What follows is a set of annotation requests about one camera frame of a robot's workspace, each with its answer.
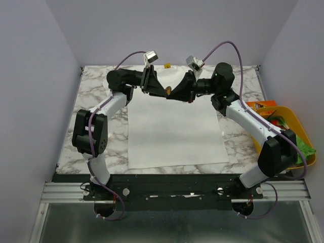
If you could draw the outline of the round blue orange brooch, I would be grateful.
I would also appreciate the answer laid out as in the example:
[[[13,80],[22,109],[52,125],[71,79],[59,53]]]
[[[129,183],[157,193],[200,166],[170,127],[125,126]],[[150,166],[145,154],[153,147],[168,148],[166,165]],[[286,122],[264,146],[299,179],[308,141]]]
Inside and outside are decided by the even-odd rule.
[[[165,88],[166,93],[169,95],[172,91],[172,88],[170,86]]]

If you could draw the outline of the white t-shirt with flower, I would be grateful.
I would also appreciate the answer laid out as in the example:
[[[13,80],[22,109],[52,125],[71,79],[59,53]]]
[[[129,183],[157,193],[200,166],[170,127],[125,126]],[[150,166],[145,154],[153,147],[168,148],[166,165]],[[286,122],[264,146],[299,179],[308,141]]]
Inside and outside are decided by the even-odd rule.
[[[136,88],[126,108],[129,169],[229,162],[209,96],[183,103]]]

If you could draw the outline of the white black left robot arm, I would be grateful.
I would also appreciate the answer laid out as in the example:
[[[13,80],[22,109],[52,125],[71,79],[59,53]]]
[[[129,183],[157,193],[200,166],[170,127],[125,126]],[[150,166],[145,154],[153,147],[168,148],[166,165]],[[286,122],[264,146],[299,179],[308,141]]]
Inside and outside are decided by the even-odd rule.
[[[164,88],[158,81],[153,66],[146,66],[143,71],[116,68],[107,74],[106,80],[111,93],[92,109],[77,112],[72,135],[73,146],[87,161],[91,187],[101,200],[117,195],[109,185],[111,175],[104,156],[109,120],[130,103],[135,88],[163,98],[172,90]]]

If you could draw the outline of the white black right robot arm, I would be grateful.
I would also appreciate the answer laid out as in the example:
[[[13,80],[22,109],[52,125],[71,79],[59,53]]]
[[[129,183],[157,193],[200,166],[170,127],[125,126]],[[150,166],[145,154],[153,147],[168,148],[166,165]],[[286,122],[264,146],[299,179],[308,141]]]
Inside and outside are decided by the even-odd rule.
[[[211,78],[196,79],[194,72],[189,71],[167,92],[167,99],[192,103],[199,96],[210,95],[216,111],[238,123],[258,142],[261,151],[257,165],[242,173],[233,185],[234,195],[245,198],[252,187],[297,162],[297,141],[291,129],[282,130],[247,107],[231,87],[234,79],[232,66],[224,62],[216,65]]]

